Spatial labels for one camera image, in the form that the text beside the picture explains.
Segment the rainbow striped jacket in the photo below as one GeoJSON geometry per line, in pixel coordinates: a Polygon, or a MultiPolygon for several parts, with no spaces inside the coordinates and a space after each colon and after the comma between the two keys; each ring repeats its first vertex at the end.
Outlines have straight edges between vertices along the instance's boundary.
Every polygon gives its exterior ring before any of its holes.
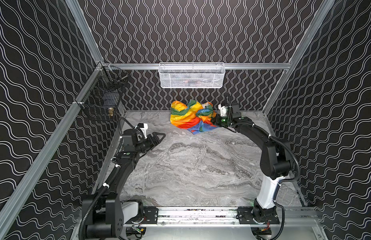
{"type": "Polygon", "coordinates": [[[179,129],[184,129],[193,135],[212,131],[218,126],[212,123],[217,113],[210,102],[204,104],[190,100],[188,104],[179,101],[171,103],[170,122],[179,129]]]}

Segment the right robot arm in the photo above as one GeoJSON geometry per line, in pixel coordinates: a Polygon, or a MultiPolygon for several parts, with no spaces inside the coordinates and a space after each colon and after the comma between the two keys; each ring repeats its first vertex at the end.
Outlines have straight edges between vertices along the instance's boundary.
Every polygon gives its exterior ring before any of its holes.
{"type": "Polygon", "coordinates": [[[260,169],[263,180],[260,193],[254,200],[252,215],[257,223],[275,217],[276,208],[281,207],[276,202],[280,185],[297,181],[301,175],[298,158],[289,144],[272,136],[250,118],[239,114],[232,118],[217,115],[212,119],[212,123],[244,135],[261,149],[260,169]]]}

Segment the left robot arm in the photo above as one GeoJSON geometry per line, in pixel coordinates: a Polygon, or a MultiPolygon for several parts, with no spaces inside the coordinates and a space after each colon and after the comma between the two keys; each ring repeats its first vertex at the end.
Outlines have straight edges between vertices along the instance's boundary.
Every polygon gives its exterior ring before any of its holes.
{"type": "Polygon", "coordinates": [[[121,191],[140,158],[159,145],[166,135],[153,132],[145,136],[142,131],[128,129],[121,136],[121,151],[112,161],[114,168],[101,187],[82,201],[82,217],[78,238],[126,239],[124,224],[140,224],[144,221],[142,201],[120,200],[121,191]]]}

